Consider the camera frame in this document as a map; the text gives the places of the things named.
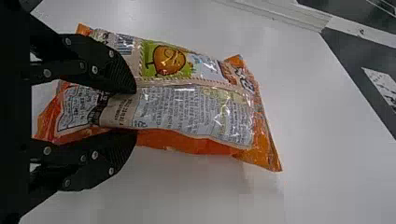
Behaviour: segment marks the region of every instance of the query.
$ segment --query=orange cartoon face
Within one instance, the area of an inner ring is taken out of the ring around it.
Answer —
[[[173,75],[180,71],[186,64],[186,56],[184,53],[179,49],[168,46],[158,46],[155,48],[152,58],[154,62],[146,63],[146,67],[148,67],[149,64],[154,64],[155,70],[157,71],[156,76]]]

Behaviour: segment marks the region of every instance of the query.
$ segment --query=screw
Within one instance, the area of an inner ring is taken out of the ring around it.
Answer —
[[[109,175],[114,175],[114,168],[110,167],[110,169],[108,169],[108,174]]]
[[[98,74],[98,67],[93,66],[93,67],[92,67],[92,72],[93,72],[94,74]]]
[[[43,153],[48,156],[51,153],[52,149],[50,147],[44,147]]]
[[[82,161],[82,162],[84,162],[84,161],[87,160],[87,157],[86,157],[85,155],[82,155],[82,156],[79,158],[79,160]]]
[[[71,184],[71,181],[70,181],[69,179],[66,179],[66,180],[64,181],[64,187],[65,187],[65,188],[69,188],[69,187],[70,187],[70,184]]]
[[[44,77],[50,77],[50,76],[52,76],[52,73],[49,69],[46,68],[43,71],[43,75],[44,75]]]
[[[99,153],[98,153],[97,151],[94,151],[94,152],[92,153],[92,159],[93,159],[93,160],[98,159],[98,156],[99,156]]]
[[[64,42],[66,43],[66,45],[72,45],[72,41],[69,39],[69,38],[66,38],[65,40],[64,40]]]

